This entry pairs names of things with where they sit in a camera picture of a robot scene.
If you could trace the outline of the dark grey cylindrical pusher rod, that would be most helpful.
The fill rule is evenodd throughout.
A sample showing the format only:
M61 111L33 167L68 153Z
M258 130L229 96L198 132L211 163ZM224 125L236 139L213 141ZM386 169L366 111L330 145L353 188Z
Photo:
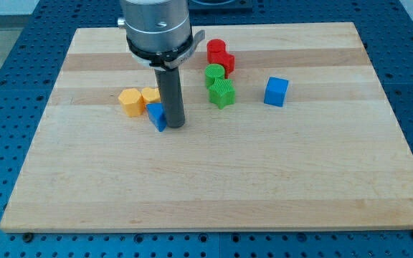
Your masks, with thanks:
M156 70L155 75L167 126L180 128L185 123L185 114L179 69Z

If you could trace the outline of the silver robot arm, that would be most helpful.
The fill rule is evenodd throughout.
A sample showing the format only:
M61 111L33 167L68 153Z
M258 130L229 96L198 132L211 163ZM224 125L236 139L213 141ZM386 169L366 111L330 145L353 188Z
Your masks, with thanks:
M120 0L128 48L140 64L154 69L167 126L185 123L179 67L205 39L193 33L187 0Z

